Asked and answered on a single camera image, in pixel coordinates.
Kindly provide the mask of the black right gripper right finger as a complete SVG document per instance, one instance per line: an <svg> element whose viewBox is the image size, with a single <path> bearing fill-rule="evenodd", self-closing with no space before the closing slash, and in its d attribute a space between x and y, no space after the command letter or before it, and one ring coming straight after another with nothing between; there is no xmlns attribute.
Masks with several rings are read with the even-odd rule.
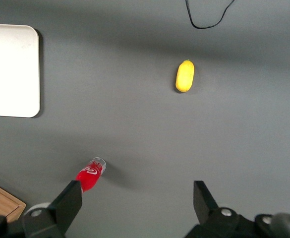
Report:
<svg viewBox="0 0 290 238"><path fill-rule="evenodd" d="M219 207L205 182L193 186L193 207L199 224L187 238L254 238L254 223L227 207Z"/></svg>

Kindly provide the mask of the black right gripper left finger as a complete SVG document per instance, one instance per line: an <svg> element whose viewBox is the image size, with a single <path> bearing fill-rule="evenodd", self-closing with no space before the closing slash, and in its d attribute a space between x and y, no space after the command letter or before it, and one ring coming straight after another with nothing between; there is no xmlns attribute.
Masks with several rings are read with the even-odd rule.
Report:
<svg viewBox="0 0 290 238"><path fill-rule="evenodd" d="M64 238L82 206L81 183L72 180L51 202L31 207L22 217L27 238Z"/></svg>

